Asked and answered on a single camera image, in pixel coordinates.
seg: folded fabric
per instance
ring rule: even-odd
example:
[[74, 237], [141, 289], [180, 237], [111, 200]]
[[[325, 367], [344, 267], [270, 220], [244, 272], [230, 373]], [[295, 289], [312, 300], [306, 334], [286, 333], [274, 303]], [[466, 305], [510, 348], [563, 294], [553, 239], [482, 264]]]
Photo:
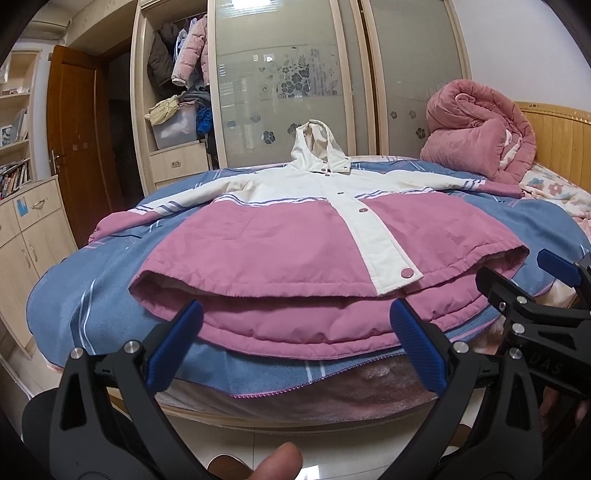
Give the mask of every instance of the folded fabric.
[[210, 106], [202, 106], [197, 111], [197, 138], [203, 140], [213, 129], [213, 113]]
[[427, 123], [423, 160], [506, 184], [518, 184], [534, 161], [534, 130], [519, 107], [471, 80], [454, 80], [433, 95]]
[[[400, 296], [443, 329], [461, 325], [486, 305], [474, 282], [478, 267], [511, 277], [527, 255], [495, 219], [435, 192], [520, 197], [518, 186], [351, 171], [318, 121], [297, 129], [292, 158], [285, 167], [110, 215], [92, 240], [214, 200], [152, 251], [130, 293], [167, 320], [197, 297], [206, 310], [202, 338], [244, 353], [309, 359], [395, 344], [388, 309]], [[374, 320], [359, 322], [364, 317]]]
[[150, 121], [150, 125], [160, 125], [166, 120], [172, 118], [178, 110], [178, 95], [173, 95], [171, 98], [162, 100], [154, 105], [148, 113], [144, 115], [146, 120]]

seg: sliding wardrobe door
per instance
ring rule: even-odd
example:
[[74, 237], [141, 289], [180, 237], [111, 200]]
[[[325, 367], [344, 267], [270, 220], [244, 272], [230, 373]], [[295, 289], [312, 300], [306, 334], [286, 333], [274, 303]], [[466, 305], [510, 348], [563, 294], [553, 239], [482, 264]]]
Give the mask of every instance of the sliding wardrobe door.
[[[355, 154], [348, 43], [339, 0], [210, 3], [215, 3], [216, 70], [211, 77], [216, 76], [212, 90], [219, 94], [214, 120], [216, 135], [222, 136], [217, 141], [220, 165], [289, 161], [296, 128], [309, 119], [326, 123], [343, 150]], [[360, 95], [365, 95], [363, 86]]]
[[382, 155], [418, 157], [429, 135], [427, 101], [447, 82], [462, 78], [446, 1], [359, 0], [374, 68]]

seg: frosted glass panel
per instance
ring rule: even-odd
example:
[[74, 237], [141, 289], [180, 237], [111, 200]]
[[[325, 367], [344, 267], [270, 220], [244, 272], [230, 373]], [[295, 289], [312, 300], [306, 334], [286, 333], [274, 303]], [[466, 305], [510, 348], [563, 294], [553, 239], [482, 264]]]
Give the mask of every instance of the frosted glass panel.
[[427, 101], [462, 78], [460, 57], [440, 0], [369, 0], [382, 54], [391, 155], [418, 157], [426, 142]]
[[295, 128], [311, 118], [346, 151], [329, 0], [218, 0], [216, 56], [229, 167], [289, 161]]

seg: drawer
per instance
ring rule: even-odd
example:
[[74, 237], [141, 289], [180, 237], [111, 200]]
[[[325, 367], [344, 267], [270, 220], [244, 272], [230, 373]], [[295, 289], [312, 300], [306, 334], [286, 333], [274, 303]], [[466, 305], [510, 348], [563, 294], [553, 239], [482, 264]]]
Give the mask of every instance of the drawer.
[[205, 143], [169, 148], [150, 155], [154, 183], [208, 171]]
[[0, 247], [20, 232], [12, 202], [0, 206]]
[[21, 230], [45, 218], [61, 207], [60, 193], [57, 191], [55, 180], [27, 190], [12, 202]]

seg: door handle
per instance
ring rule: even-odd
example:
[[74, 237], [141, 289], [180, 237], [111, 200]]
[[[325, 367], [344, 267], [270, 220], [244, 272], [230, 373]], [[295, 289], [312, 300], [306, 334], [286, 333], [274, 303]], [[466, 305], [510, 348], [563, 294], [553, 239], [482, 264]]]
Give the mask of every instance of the door handle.
[[58, 160], [61, 158], [60, 154], [55, 151], [54, 149], [51, 149], [51, 154], [50, 154], [50, 167], [51, 167], [51, 174], [52, 175], [57, 175], [60, 170], [60, 164], [58, 162]]
[[31, 262], [29, 261], [29, 256], [27, 255], [27, 252], [25, 252], [25, 249], [24, 248], [21, 248], [21, 252], [25, 256], [25, 260], [27, 260], [27, 266], [29, 268], [31, 268]]
[[33, 255], [35, 255], [35, 263], [39, 262], [39, 259], [37, 258], [37, 252], [35, 252], [35, 249], [31, 245], [31, 242], [29, 242], [29, 247], [31, 247], [31, 252], [33, 252]]

